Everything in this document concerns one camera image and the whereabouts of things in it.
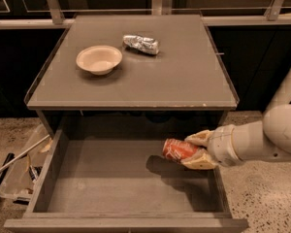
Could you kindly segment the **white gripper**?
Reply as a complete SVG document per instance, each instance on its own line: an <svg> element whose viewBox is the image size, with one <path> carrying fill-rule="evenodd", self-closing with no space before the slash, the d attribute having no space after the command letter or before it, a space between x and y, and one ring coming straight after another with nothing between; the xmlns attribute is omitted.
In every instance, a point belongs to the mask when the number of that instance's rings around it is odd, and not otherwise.
<svg viewBox="0 0 291 233"><path fill-rule="evenodd" d="M212 170L217 163L224 167L243 165L233 143L233 134L237 126L229 124L215 130L203 130L187 136L184 141L196 146L205 147L191 157L182 159L183 166L192 170Z"/></svg>

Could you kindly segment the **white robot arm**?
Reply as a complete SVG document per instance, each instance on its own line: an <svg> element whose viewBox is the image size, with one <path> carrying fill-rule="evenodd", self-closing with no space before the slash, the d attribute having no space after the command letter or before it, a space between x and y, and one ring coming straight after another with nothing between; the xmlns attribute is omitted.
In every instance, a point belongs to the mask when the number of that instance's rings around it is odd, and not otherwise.
<svg viewBox="0 0 291 233"><path fill-rule="evenodd" d="M204 130L185 141L205 147L226 167L251 160L291 162L291 68L260 120Z"/></svg>

